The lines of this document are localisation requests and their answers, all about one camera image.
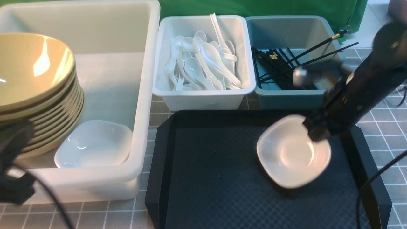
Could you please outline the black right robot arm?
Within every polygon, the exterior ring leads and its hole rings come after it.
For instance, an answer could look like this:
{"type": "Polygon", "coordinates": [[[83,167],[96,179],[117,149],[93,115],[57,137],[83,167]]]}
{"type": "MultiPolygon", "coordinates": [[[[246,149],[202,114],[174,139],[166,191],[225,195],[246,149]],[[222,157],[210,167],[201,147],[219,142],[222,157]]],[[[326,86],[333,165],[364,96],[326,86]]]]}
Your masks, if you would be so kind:
{"type": "Polygon", "coordinates": [[[372,52],[352,73],[334,60],[309,64],[304,70],[312,77],[340,77],[303,122],[310,139],[320,142],[356,124],[406,81],[406,24],[394,21],[379,29],[372,52]]]}

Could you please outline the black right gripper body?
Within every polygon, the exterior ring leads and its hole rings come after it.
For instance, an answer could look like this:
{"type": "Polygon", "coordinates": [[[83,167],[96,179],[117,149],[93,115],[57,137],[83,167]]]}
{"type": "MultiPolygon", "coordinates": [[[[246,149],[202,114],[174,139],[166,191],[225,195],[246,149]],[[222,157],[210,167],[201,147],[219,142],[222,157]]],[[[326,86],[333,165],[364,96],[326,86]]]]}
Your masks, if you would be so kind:
{"type": "Polygon", "coordinates": [[[307,116],[302,125],[313,142],[321,142],[342,132],[340,123],[334,120],[322,106],[307,116]]]}

